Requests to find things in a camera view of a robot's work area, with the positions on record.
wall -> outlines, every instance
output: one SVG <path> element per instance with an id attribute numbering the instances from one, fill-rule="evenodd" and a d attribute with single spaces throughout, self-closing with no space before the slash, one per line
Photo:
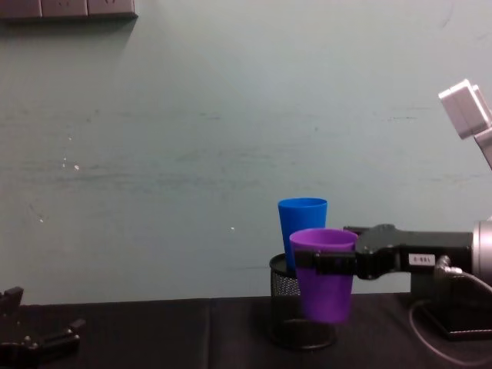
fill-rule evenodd
<path id="1" fill-rule="evenodd" d="M 334 227 L 492 212 L 492 174 L 437 100 L 465 77 L 492 98 L 490 2 L 137 3 L 135 23 L 2 28 L 2 288 L 268 294 L 290 196 L 329 199 Z"/>

power socket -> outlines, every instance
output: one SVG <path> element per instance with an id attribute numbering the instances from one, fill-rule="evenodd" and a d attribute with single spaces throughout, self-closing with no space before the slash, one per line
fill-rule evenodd
<path id="1" fill-rule="evenodd" d="M 41 18 L 40 0 L 0 0 L 0 19 Z"/>
<path id="2" fill-rule="evenodd" d="M 43 18 L 87 17 L 87 0 L 41 0 Z"/>
<path id="3" fill-rule="evenodd" d="M 135 14 L 134 0 L 87 0 L 89 15 Z"/>

metal cylinder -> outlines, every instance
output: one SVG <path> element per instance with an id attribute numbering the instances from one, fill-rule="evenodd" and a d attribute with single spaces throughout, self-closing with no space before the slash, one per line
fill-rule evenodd
<path id="1" fill-rule="evenodd" d="M 492 284 L 492 221 L 479 221 L 474 229 L 472 272 Z"/>

black table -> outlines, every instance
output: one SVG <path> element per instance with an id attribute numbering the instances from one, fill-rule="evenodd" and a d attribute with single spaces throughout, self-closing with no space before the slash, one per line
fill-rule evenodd
<path id="1" fill-rule="evenodd" d="M 88 322 L 74 357 L 46 368 L 289 369 L 457 367 L 415 337 L 406 294 L 355 295 L 337 343 L 320 351 L 288 351 L 267 335 L 270 298 L 219 298 L 112 304 L 27 306 L 23 320 L 40 332 L 83 317 Z M 451 343 L 432 327 L 423 334 L 451 356 L 487 356 L 491 341 Z"/>

mesh pen holder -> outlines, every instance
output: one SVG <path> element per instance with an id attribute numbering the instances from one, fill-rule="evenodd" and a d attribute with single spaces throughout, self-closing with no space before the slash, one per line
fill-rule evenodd
<path id="1" fill-rule="evenodd" d="M 285 254 L 270 260 L 271 324 L 270 338 L 291 350 L 310 351 L 332 345 L 333 326 L 304 318 L 295 271 L 287 269 Z"/>

